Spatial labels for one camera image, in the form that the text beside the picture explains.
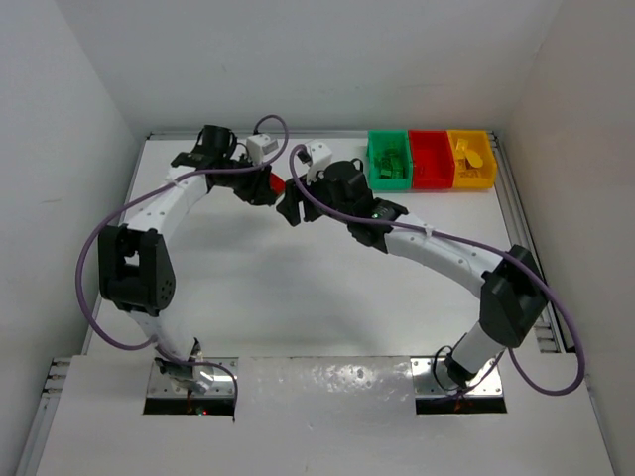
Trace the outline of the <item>tan lego plate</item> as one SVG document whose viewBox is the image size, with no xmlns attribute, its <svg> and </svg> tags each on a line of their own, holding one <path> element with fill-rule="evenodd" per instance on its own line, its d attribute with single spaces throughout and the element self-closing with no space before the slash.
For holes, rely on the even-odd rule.
<svg viewBox="0 0 635 476">
<path fill-rule="evenodd" d="M 457 174 L 457 177 L 459 179 L 479 179 L 480 171 L 477 169 L 469 169 L 469 170 L 460 171 Z"/>
</svg>

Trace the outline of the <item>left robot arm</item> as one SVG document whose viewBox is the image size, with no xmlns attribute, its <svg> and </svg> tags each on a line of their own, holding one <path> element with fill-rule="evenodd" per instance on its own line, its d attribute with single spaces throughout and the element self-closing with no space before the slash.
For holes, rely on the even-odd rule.
<svg viewBox="0 0 635 476">
<path fill-rule="evenodd" d="M 244 153 L 233 156 L 237 136 L 206 125 L 191 151 L 170 163 L 170 189 L 160 193 L 121 225 L 98 235 L 99 288 L 154 344 L 160 372 L 175 386 L 203 395 L 211 390 L 217 366 L 203 367 L 199 341 L 183 318 L 169 313 L 177 279 L 168 243 L 191 209 L 216 186 L 226 187 L 251 205 L 272 205 L 284 185 L 265 161 L 279 149 L 276 139 L 254 132 Z"/>
</svg>

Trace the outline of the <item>red green flower lego stack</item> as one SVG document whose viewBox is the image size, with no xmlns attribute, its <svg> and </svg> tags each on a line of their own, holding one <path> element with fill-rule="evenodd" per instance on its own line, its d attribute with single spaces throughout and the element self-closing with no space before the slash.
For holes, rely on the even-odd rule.
<svg viewBox="0 0 635 476">
<path fill-rule="evenodd" d="M 270 174 L 269 185 L 277 195 L 283 194 L 286 188 L 286 182 L 275 174 Z"/>
</svg>

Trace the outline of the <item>yellow arch lego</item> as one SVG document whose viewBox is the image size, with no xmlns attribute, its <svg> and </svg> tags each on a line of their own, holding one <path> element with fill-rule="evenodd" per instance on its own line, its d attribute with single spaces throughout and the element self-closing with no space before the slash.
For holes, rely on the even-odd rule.
<svg viewBox="0 0 635 476">
<path fill-rule="evenodd" d="M 465 161 L 467 163 L 467 166 L 472 169 L 480 169 L 483 167 L 484 164 L 481 155 L 478 152 L 470 149 L 468 149 L 465 153 Z"/>
</svg>

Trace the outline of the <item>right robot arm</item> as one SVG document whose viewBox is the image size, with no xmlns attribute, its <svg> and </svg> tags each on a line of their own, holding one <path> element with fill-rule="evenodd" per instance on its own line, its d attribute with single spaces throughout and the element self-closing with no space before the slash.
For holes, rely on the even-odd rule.
<svg viewBox="0 0 635 476">
<path fill-rule="evenodd" d="M 293 226 L 328 216 L 360 244 L 412 260 L 479 299 L 479 316 L 444 359 L 447 380 L 464 388 L 486 362 L 519 347 L 547 306 L 536 285 L 532 253 L 515 245 L 505 256 L 444 239 L 406 207 L 374 196 L 353 161 L 326 167 L 312 182 L 290 178 L 277 210 Z"/>
</svg>

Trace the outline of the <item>green square lego brick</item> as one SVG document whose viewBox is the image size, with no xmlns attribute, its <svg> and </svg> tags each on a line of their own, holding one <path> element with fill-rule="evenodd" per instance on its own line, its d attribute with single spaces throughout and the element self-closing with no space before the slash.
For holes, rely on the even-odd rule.
<svg viewBox="0 0 635 476">
<path fill-rule="evenodd" d="M 406 166 L 403 154 L 396 146 L 383 149 L 375 157 L 375 167 L 380 179 L 404 179 Z"/>
</svg>

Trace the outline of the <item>yellow hollow lego block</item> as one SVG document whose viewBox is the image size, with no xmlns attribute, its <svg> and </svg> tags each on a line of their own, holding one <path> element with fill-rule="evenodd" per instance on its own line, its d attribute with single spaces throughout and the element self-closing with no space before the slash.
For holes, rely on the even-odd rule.
<svg viewBox="0 0 635 476">
<path fill-rule="evenodd" d="M 464 139 L 458 139 L 455 145 L 455 151 L 460 155 L 464 156 L 468 147 L 468 142 Z"/>
</svg>

